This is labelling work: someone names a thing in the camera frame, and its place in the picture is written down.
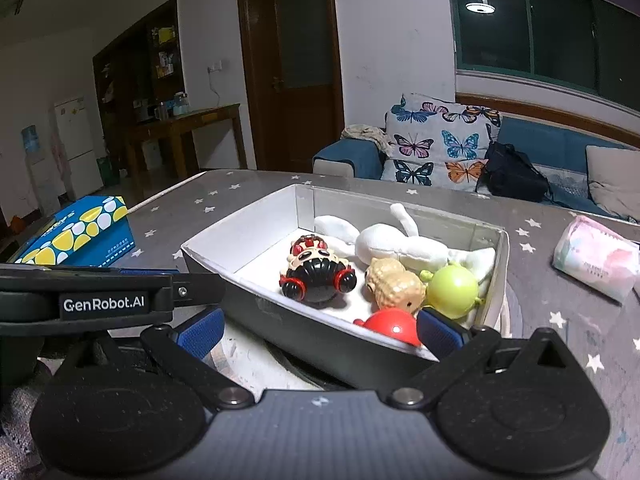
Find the grey gloved hand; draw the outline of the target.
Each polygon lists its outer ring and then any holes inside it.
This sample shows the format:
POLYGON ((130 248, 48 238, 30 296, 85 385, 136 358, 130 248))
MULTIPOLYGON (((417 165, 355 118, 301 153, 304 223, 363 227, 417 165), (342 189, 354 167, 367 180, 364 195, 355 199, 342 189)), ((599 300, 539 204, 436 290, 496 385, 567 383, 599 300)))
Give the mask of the grey gloved hand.
POLYGON ((1 408, 1 478, 39 479, 41 458, 29 422, 41 390, 33 385, 16 388, 1 408))

